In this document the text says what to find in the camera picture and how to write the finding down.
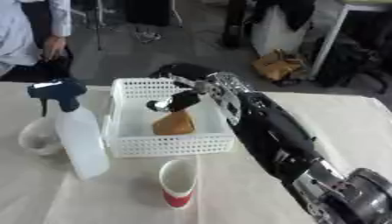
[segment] robotic arm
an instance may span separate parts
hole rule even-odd
[[[279,179],[317,223],[392,223],[392,185],[360,168],[344,177],[314,149],[309,134],[269,97],[232,73],[192,64],[161,67],[151,78],[170,78],[187,88],[165,101],[150,101],[155,111],[175,112],[210,95],[228,125],[259,165]]]

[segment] red and white cup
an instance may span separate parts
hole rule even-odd
[[[169,161],[159,172],[159,182],[167,204],[183,208],[191,200],[196,185],[195,166],[186,160]]]

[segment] white plastic basket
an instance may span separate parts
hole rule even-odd
[[[110,114],[103,138],[116,158],[193,155],[229,151],[235,136],[209,96],[188,108],[195,131],[187,135],[156,136],[152,124],[167,116],[150,111],[150,100],[163,100],[184,91],[169,79],[117,79],[112,86]]]

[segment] red cup bottom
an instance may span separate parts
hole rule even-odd
[[[164,199],[171,207],[184,207],[192,197],[192,192],[190,192],[185,197],[176,198],[171,196],[168,192],[164,190]]]

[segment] spray bottle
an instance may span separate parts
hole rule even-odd
[[[76,99],[87,92],[85,85],[74,78],[65,78],[34,84],[27,91],[31,98],[41,100],[42,116],[46,116],[48,100],[59,102],[61,112],[55,128],[80,179],[90,179],[109,169],[98,122]]]

